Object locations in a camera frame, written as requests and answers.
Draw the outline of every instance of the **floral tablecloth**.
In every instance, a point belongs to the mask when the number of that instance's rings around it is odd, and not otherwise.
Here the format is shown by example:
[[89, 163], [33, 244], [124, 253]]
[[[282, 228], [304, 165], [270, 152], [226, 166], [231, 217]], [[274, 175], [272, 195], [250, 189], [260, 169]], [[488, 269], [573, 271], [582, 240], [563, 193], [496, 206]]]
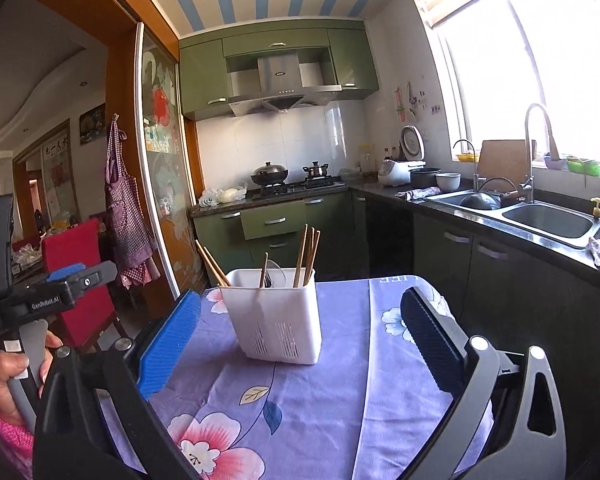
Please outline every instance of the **floral tablecloth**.
[[[411, 285], [451, 316], [417, 276], [317, 283], [322, 351], [314, 366], [245, 357], [211, 289], [167, 387], [150, 402], [205, 480], [394, 480], [452, 400], [400, 318]], [[121, 456], [142, 470], [106, 406]], [[492, 424], [488, 411], [459, 468], [475, 462]]]

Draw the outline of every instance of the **soap dispenser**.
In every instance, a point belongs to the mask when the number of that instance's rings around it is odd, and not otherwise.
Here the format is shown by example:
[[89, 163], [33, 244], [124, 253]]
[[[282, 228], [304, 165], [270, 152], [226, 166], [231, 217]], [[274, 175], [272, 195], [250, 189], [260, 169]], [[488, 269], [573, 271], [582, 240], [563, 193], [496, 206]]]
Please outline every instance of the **soap dispenser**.
[[593, 206], [593, 217], [600, 218], [600, 197], [591, 198], [590, 202], [593, 202], [595, 206]]

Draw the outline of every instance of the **wooden chopsticks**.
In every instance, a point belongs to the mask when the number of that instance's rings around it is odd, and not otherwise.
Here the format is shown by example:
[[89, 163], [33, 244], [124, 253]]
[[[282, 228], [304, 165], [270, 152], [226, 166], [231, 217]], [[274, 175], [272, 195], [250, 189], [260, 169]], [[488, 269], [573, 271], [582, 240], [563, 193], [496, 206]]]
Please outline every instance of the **wooden chopsticks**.
[[311, 231], [313, 233], [311, 251], [306, 256], [306, 269], [304, 270], [304, 283], [302, 286], [307, 286], [311, 279], [311, 273], [314, 270], [315, 253], [318, 251], [318, 242], [320, 241], [320, 231], [314, 231], [314, 228], [311, 228]]
[[232, 286], [231, 282], [227, 278], [226, 274], [224, 272], [222, 272], [222, 269], [220, 268], [218, 263], [214, 260], [213, 256], [211, 256], [211, 253], [209, 252], [209, 250], [206, 247], [203, 247], [202, 245], [200, 245], [200, 242], [197, 240], [196, 240], [196, 247], [198, 248], [198, 253], [200, 254], [200, 257], [203, 259], [204, 263], [206, 264], [206, 268], [211, 271], [214, 278], [216, 279], [216, 282], [218, 282], [218, 285]]
[[260, 288], [264, 287], [264, 277], [267, 273], [267, 262], [269, 261], [269, 253], [264, 253], [264, 261], [262, 263], [262, 271], [260, 272]]
[[294, 288], [298, 286], [300, 282], [300, 269], [302, 268], [302, 259], [304, 258], [304, 244], [306, 242], [306, 232], [309, 226], [304, 224], [304, 230], [302, 231], [302, 239], [300, 240], [300, 251], [298, 253], [298, 262], [296, 263], [296, 273], [294, 274]]

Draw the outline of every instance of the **pink sleeve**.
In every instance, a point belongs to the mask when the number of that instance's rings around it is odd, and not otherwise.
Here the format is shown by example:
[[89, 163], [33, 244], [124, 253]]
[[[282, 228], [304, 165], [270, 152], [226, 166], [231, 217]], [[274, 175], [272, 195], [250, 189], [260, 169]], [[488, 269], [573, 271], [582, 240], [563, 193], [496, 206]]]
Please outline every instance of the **pink sleeve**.
[[5, 444], [19, 457], [31, 460], [33, 455], [33, 435], [24, 426], [12, 426], [0, 418], [0, 436]]

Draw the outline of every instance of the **hand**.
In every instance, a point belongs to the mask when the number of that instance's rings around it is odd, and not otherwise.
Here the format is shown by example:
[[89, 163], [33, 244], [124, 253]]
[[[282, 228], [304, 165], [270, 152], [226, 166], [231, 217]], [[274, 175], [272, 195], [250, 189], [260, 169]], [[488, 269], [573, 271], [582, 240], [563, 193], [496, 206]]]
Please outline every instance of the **hand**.
[[[48, 348], [58, 348], [62, 346], [62, 341], [60, 341], [59, 337], [47, 331], [45, 346]], [[42, 378], [43, 384], [49, 373], [52, 359], [53, 356], [51, 355], [51, 352], [45, 348], [45, 360], [40, 367], [40, 377]], [[13, 397], [11, 397], [7, 381], [22, 373], [28, 366], [29, 358], [26, 355], [0, 352], [0, 418], [14, 426], [24, 426], [25, 423], [13, 402]], [[44, 386], [40, 387], [40, 395], [42, 394], [43, 387]]]

